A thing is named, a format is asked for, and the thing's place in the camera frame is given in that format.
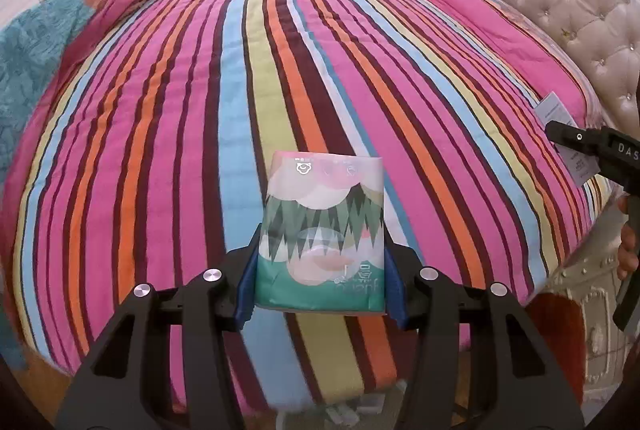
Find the person's right hand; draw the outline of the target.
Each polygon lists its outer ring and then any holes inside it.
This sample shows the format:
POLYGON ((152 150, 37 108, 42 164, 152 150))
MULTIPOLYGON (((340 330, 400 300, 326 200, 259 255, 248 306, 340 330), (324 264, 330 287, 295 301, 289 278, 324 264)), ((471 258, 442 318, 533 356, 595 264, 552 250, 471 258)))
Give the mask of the person's right hand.
POLYGON ((637 235, 629 222, 626 222, 620 230, 620 245, 617 249, 617 276, 620 280, 625 280, 630 274, 637 271, 639 260, 636 242, 637 235))

